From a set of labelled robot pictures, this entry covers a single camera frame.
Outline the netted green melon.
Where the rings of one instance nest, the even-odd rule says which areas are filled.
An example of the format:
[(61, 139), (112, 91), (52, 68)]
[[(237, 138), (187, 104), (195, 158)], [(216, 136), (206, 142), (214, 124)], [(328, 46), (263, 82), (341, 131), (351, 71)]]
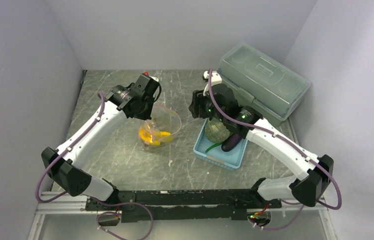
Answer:
[(216, 118), (206, 121), (204, 126), (204, 136), (212, 143), (218, 144), (231, 136), (231, 132), (224, 124)]

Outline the clear zip top bag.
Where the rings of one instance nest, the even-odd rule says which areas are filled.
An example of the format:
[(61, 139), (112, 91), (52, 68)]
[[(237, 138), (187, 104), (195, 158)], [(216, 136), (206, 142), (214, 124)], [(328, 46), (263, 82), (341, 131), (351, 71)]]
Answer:
[[(170, 132), (174, 141), (182, 128), (182, 121), (179, 114), (171, 108), (164, 105), (156, 105), (151, 112), (151, 119), (145, 120), (139, 128), (144, 128), (151, 134), (156, 131)], [(147, 148), (160, 148), (173, 142), (161, 142), (160, 145), (154, 146), (146, 145), (140, 139), (139, 141)]]

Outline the yellow banana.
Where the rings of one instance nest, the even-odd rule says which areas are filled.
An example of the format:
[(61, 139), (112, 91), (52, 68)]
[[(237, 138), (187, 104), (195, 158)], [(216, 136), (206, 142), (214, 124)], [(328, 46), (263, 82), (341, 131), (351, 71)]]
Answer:
[(138, 130), (139, 139), (146, 145), (150, 146), (159, 146), (161, 142), (159, 141), (158, 136), (152, 135), (146, 129), (140, 127)]
[(156, 131), (152, 135), (152, 139), (158, 142), (170, 142), (173, 141), (173, 137), (170, 132), (167, 131)]

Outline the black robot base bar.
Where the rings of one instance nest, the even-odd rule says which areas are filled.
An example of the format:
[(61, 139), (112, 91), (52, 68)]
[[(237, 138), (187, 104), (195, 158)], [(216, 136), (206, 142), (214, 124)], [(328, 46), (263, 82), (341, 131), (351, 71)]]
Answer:
[(88, 199), (90, 212), (119, 210), (123, 223), (154, 220), (245, 220), (253, 211), (281, 208), (279, 200), (266, 201), (249, 189), (122, 190), (124, 205), (109, 207)]

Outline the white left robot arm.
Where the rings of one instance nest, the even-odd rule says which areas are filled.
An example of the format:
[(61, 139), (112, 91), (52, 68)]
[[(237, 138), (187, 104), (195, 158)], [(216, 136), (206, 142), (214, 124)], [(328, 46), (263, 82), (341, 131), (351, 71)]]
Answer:
[(106, 210), (114, 209), (119, 190), (111, 182), (83, 170), (93, 150), (128, 119), (149, 120), (162, 86), (154, 76), (142, 73), (128, 86), (117, 85), (108, 94), (98, 93), (100, 105), (87, 122), (57, 148), (41, 153), (44, 176), (50, 177), (64, 193), (72, 197), (85, 195), (98, 200)]

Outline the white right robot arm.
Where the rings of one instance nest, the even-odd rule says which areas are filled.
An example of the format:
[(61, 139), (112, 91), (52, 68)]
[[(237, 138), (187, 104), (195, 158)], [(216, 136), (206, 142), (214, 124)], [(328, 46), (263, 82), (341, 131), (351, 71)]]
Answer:
[(250, 106), (241, 106), (225, 84), (210, 90), (195, 90), (188, 107), (192, 117), (219, 120), (231, 133), (254, 143), (273, 155), (292, 173), (292, 177), (259, 179), (252, 187), (250, 201), (257, 208), (274, 199), (295, 199), (314, 207), (327, 189), (334, 161), (317, 156), (287, 138)]

